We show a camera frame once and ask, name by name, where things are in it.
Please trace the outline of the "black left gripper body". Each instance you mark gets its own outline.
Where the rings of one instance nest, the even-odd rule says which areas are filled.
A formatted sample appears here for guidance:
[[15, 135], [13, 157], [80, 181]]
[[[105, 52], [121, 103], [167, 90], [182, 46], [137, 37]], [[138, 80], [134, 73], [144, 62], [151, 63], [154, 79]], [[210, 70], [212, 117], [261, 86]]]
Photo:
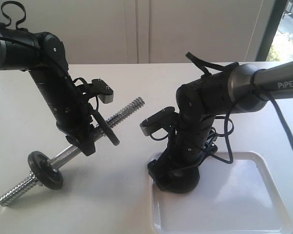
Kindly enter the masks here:
[[64, 109], [56, 114], [56, 126], [73, 141], [85, 141], [95, 128], [92, 118], [93, 110], [89, 102]]

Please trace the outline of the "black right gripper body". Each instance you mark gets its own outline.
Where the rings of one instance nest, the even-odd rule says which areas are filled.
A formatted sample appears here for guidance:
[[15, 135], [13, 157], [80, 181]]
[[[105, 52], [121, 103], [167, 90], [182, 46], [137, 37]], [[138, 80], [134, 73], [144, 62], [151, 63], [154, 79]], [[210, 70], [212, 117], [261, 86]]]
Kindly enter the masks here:
[[207, 157], [215, 156], [217, 138], [215, 129], [193, 135], [172, 129], [168, 134], [167, 148], [160, 155], [160, 163], [167, 168], [197, 167]]

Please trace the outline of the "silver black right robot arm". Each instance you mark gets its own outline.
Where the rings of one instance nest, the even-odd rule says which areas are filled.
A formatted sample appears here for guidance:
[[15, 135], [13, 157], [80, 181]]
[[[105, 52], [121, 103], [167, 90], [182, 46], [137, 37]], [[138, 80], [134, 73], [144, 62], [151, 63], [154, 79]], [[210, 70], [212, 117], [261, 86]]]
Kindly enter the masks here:
[[238, 62], [221, 66], [190, 53], [187, 58], [202, 76], [177, 89], [177, 107], [166, 107], [140, 124], [146, 136], [152, 137], [160, 129], [167, 133], [166, 149], [147, 165], [161, 191], [192, 191], [200, 179], [199, 166], [208, 157], [232, 164], [231, 147], [227, 146], [228, 158], [222, 158], [215, 145], [219, 137], [229, 141], [234, 131], [230, 115], [257, 112], [268, 102], [273, 104], [293, 151], [293, 135], [277, 104], [279, 99], [293, 98], [293, 61], [262, 69]]

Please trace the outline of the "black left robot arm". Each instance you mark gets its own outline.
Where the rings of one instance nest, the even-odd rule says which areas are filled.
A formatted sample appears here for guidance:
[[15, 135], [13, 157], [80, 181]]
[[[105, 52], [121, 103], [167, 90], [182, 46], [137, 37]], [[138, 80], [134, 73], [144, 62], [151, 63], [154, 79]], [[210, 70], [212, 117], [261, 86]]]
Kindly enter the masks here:
[[4, 70], [29, 72], [68, 142], [86, 156], [96, 151], [90, 85], [84, 79], [82, 85], [75, 85], [68, 73], [64, 45], [57, 36], [8, 29], [0, 23], [0, 71]]

